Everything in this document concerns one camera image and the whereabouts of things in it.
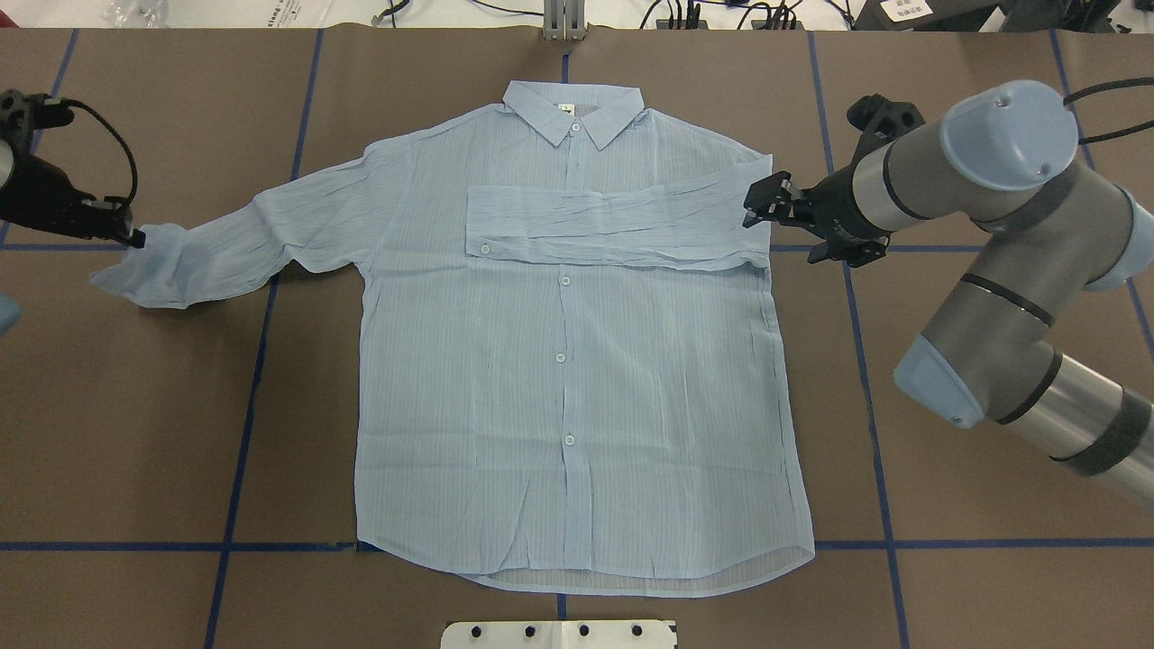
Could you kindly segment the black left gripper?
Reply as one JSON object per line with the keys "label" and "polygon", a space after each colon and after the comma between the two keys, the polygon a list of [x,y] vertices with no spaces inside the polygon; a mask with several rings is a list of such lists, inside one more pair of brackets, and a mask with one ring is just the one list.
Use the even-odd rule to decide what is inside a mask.
{"label": "black left gripper", "polygon": [[103,239],[143,248],[147,234],[132,226],[126,197],[91,196],[74,188],[62,169],[48,161],[17,161],[1,192],[1,218],[42,233],[76,239]]}

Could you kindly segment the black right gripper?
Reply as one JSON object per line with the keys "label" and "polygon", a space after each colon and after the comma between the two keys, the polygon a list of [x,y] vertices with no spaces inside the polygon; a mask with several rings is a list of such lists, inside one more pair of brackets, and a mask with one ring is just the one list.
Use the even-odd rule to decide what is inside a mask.
{"label": "black right gripper", "polygon": [[743,227],[774,223],[802,227],[820,239],[809,251],[807,262],[840,261],[862,267],[886,255],[890,231],[874,225],[857,204],[853,173],[838,171],[817,186],[803,189],[788,171],[760,179],[745,193]]}

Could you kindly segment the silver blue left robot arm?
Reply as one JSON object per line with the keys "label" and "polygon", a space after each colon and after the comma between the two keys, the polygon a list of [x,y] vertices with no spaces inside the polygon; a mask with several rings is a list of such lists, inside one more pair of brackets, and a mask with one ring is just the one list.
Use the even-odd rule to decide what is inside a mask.
{"label": "silver blue left robot arm", "polygon": [[62,169],[28,149],[1,144],[3,243],[13,227],[82,240],[112,240],[141,248],[147,234],[133,226],[129,197],[95,197],[73,186]]}

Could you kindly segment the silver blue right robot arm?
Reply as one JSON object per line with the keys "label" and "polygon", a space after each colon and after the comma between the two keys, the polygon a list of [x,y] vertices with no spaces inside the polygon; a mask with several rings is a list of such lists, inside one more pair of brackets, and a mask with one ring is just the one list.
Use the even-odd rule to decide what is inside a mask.
{"label": "silver blue right robot arm", "polygon": [[1006,426],[1151,508],[1151,401],[1047,341],[1076,296],[1151,264],[1151,212],[1076,159],[1070,103],[1014,79],[927,122],[914,104],[865,96],[847,111],[852,161],[809,188],[787,171],[755,181],[745,227],[800,227],[819,240],[808,262],[859,268],[892,234],[965,215],[986,246],[902,355],[896,386],[956,427]]}

